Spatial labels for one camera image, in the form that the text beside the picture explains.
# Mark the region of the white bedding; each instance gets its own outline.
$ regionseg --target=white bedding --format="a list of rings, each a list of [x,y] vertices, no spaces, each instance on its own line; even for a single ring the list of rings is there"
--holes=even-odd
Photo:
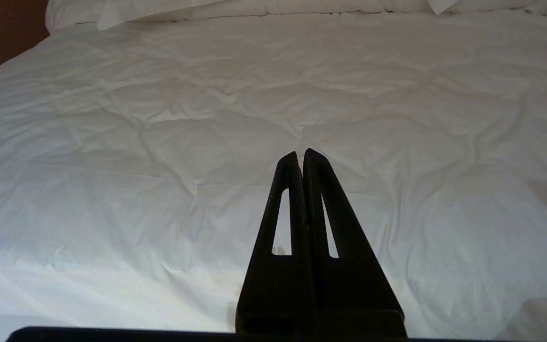
[[[308,147],[410,336],[547,340],[547,18],[499,11],[84,24],[5,63],[0,341],[232,329],[275,164]]]

